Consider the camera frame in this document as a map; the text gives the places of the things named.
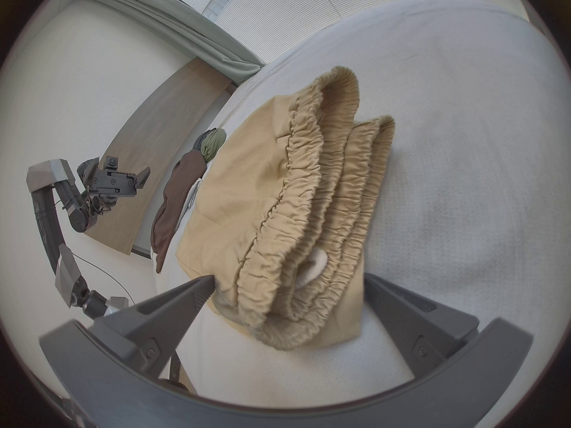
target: green curtain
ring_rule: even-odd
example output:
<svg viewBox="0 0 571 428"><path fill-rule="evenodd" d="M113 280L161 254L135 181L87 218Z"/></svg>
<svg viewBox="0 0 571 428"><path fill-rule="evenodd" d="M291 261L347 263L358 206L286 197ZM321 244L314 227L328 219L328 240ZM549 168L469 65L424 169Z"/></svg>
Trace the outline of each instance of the green curtain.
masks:
<svg viewBox="0 0 571 428"><path fill-rule="evenodd" d="M246 46L180 0L95 0L146 25L189 57L199 57L236 84L264 63Z"/></svg>

